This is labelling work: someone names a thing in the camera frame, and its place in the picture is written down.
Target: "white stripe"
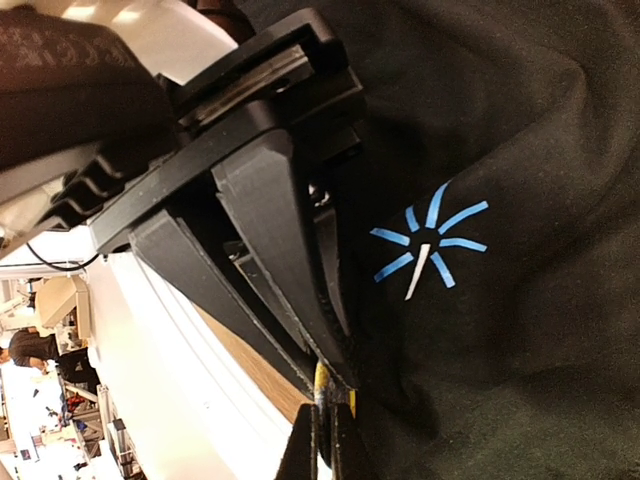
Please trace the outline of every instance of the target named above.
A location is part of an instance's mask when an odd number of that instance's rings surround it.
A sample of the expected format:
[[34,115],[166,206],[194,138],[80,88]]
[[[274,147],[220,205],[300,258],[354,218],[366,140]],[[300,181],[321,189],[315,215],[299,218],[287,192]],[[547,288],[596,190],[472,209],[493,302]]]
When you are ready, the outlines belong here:
[[407,296],[404,297],[405,302],[407,300],[411,300],[411,297],[413,296],[413,291],[416,289],[418,280],[420,280],[420,275],[422,275],[422,269],[424,268],[424,264],[427,263],[427,259],[429,258],[429,250],[431,250],[430,244],[423,243],[422,245],[420,245],[420,254],[418,255],[418,263],[416,264],[416,268],[413,271],[413,278],[411,279],[411,285],[409,285]]

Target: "blue stripe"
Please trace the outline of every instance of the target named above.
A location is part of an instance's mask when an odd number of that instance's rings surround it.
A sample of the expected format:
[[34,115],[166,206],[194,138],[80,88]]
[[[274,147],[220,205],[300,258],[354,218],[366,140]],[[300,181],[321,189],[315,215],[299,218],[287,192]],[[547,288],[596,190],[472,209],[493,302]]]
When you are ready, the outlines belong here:
[[386,230],[384,228],[374,228],[371,230],[371,235],[384,238],[385,240],[389,240],[390,242],[397,243],[404,247],[408,247],[409,243],[411,243],[411,240],[409,240],[409,237],[406,235],[401,235],[400,233],[392,232],[391,230]]
[[447,230],[451,229],[452,227],[455,227],[457,224],[469,218],[471,215],[480,213],[483,210],[486,210],[487,208],[489,208],[489,204],[487,202],[476,203],[472,207],[465,208],[463,211],[461,211],[460,213],[457,213],[456,215],[451,217],[449,220],[444,222],[442,226],[438,229],[438,232],[440,233],[440,235],[444,235]]
[[467,240],[466,238],[445,238],[440,240],[441,247],[462,247],[469,250],[475,250],[476,252],[486,252],[487,246],[482,243],[474,242],[473,240]]
[[425,226],[427,228],[436,228],[436,224],[438,223],[438,213],[440,213],[440,203],[442,202],[442,195],[444,195],[444,191],[449,185],[449,182],[442,185],[436,193],[433,194],[433,198],[431,199],[431,204],[429,205],[429,212],[427,213],[427,223]]
[[414,260],[413,255],[410,252],[407,252],[401,257],[396,258],[393,262],[391,262],[389,265],[387,265],[378,273],[376,273],[373,279],[376,281],[376,283],[381,282],[382,280],[387,278],[389,275],[391,275],[395,271],[400,270],[402,267],[404,267],[408,263],[413,262],[413,260]]
[[447,288],[453,288],[456,284],[456,281],[453,279],[453,275],[451,275],[451,272],[447,268],[447,264],[444,263],[444,260],[438,252],[431,255],[431,261],[438,269],[438,272],[442,277],[442,281],[447,286]]
[[413,205],[407,208],[405,216],[407,217],[407,225],[409,225],[411,233],[417,232],[420,229],[420,225],[418,225],[418,220],[416,220],[416,212],[413,210]]

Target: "black jacket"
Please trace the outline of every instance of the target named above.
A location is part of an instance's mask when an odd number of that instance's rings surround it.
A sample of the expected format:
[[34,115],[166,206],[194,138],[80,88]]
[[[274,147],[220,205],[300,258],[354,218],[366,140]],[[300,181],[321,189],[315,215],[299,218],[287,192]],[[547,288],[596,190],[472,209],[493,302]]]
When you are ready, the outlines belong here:
[[334,183],[383,477],[638,478],[637,3],[237,4],[317,8],[366,88]]

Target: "person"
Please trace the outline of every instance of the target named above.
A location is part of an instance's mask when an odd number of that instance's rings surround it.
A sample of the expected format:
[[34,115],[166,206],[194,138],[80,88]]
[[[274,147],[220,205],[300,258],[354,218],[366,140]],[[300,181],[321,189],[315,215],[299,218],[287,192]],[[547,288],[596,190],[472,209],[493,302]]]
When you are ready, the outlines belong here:
[[60,355],[55,335],[41,337],[33,327],[17,331],[9,348],[0,348],[0,364],[10,360],[19,367],[37,368],[43,374],[47,373],[47,362],[53,360],[58,364],[62,378],[74,384],[86,383],[92,393],[96,393],[100,383],[89,363],[86,348]]

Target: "yellow part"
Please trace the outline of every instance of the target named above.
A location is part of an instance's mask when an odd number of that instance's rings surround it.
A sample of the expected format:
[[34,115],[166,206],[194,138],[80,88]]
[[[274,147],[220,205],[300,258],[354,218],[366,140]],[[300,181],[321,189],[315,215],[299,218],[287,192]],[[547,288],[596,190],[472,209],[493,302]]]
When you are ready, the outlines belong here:
[[[322,390],[327,388],[329,385],[329,379],[331,378],[331,374],[329,373],[329,369],[324,366],[322,363],[318,362],[316,366],[316,376],[314,379],[314,395],[318,397]],[[349,390],[349,407],[351,408],[351,414],[353,418],[356,417],[356,391]]]

